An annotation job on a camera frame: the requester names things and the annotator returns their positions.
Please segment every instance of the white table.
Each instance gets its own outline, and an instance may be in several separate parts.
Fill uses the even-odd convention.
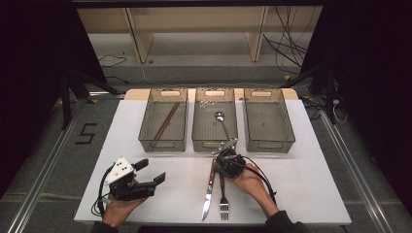
[[[287,100],[296,138],[289,153],[250,153],[245,149],[243,106],[236,101],[238,136],[236,151],[251,157],[278,191],[276,200],[281,210],[287,210],[292,221],[306,224],[350,224],[348,212],[327,167],[324,155],[309,118],[299,100]],[[138,141],[147,101],[122,100],[118,106],[103,149],[87,185],[75,216],[76,221],[101,220],[90,212],[96,200],[104,172],[120,157],[130,163],[149,158],[149,166],[137,172],[140,182],[149,182],[166,172],[166,181],[159,185],[155,196],[138,207],[127,221],[141,225],[262,225],[266,217],[249,195],[232,183],[226,183],[229,201],[229,221],[221,221],[219,177],[215,180],[211,208],[201,220],[212,155],[193,151],[191,126],[194,110],[189,99],[187,149],[185,152],[147,153]]]

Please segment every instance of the gray floor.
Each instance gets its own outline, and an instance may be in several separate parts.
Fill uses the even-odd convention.
[[[116,78],[108,79],[111,86],[120,90],[160,86],[154,83],[187,87],[206,84],[238,87],[278,86],[285,82],[284,76],[287,75],[280,71],[274,62],[278,58],[279,64],[282,64],[282,58],[276,57],[266,43],[263,43],[259,62],[251,62],[246,39],[241,34],[190,34],[184,37],[176,34],[156,35],[148,57],[148,61],[151,60],[152,63],[147,62],[143,66],[136,62],[127,36],[90,35],[90,39],[99,57],[105,54],[127,57],[127,61],[121,65],[103,68],[106,76],[116,76],[128,81],[124,83]],[[305,46],[306,43],[307,46],[309,40],[310,37],[302,39],[301,45]],[[101,64],[110,66],[111,62],[116,60],[101,61]],[[292,67],[286,61],[283,64],[292,71],[299,71],[297,67]],[[308,79],[300,83],[296,87],[296,92],[306,95],[307,84],[310,81]],[[99,90],[92,85],[88,88],[90,91]],[[119,98],[114,97],[91,99],[96,99],[97,102],[88,102],[82,108],[67,144],[23,232],[88,232],[90,230],[89,225],[75,222],[73,218],[120,101]],[[79,103],[73,103],[73,108],[80,108]],[[307,112],[309,117],[318,114],[311,108],[308,108]],[[56,103],[48,121],[48,127],[39,137],[37,147],[26,159],[0,201],[0,232],[5,232],[10,226],[61,133],[62,109],[59,103]],[[351,225],[346,226],[346,229],[348,232],[378,232],[324,121],[324,118],[311,120],[330,172],[353,221]],[[87,128],[90,130],[87,132],[93,132],[95,136],[91,144],[76,145],[76,142],[88,139],[80,136],[86,123],[96,124]],[[361,167],[363,177],[384,210],[394,232],[412,232],[411,216],[405,211],[379,167],[370,160],[370,152],[350,119],[344,124],[338,123],[336,127],[357,165]],[[135,225],[125,225],[120,232],[135,232],[136,228]],[[339,226],[309,225],[309,228],[311,232],[345,232]]]

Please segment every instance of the floor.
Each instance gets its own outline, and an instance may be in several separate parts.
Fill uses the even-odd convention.
[[[245,35],[238,33],[155,35],[148,62],[143,65],[137,63],[128,35],[89,37],[101,58],[109,85],[119,90],[207,84],[276,87],[285,82],[285,76],[294,76],[280,68],[299,71],[266,42],[262,44],[259,62],[252,62]],[[267,37],[279,40],[281,35],[271,33]],[[310,38],[310,33],[304,34],[299,45],[307,47]],[[292,56],[287,49],[283,51]],[[309,95],[307,87],[310,82],[308,79],[294,87],[298,95]],[[101,91],[93,85],[87,88],[91,92]],[[20,228],[22,232],[89,232],[90,225],[75,222],[73,218],[121,98],[103,94],[94,95],[88,101],[77,101],[73,97],[74,124],[66,131],[60,129],[61,104],[55,104],[37,147],[0,201],[0,232],[7,232],[15,219],[25,219]],[[322,97],[316,96],[312,100],[320,102]],[[310,231],[412,232],[411,216],[373,162],[350,116],[345,123],[330,126],[323,111],[308,107],[307,113],[312,118],[326,162],[353,221],[345,227],[309,225]],[[345,113],[341,109],[336,113],[343,121]],[[81,135],[85,126],[94,137],[90,144],[79,144],[88,139]],[[56,147],[56,142],[63,144]],[[358,168],[355,173],[360,175],[360,181],[354,177],[354,167]],[[366,185],[366,191],[362,189],[363,185]],[[35,201],[27,204],[30,197]],[[379,207],[377,210],[382,211],[386,228],[379,226],[381,218],[371,214],[371,207],[376,205],[370,205],[370,200],[375,201]],[[25,204],[30,208],[23,210],[21,206]],[[19,211],[19,216],[25,217],[15,218]],[[135,232],[137,227],[126,224],[120,232]]]

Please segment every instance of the knife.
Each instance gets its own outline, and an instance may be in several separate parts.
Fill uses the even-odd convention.
[[[203,205],[202,220],[204,220],[209,213],[210,202],[212,200],[213,181],[215,180],[216,158],[212,161],[212,169],[210,170],[209,183],[206,190],[205,204]]]

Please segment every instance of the person's left hand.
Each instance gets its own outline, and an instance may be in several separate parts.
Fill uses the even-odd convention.
[[[129,217],[133,210],[145,202],[148,198],[132,201],[117,201],[112,194],[109,194],[111,204],[106,205],[106,214],[103,216],[103,223],[118,228]]]

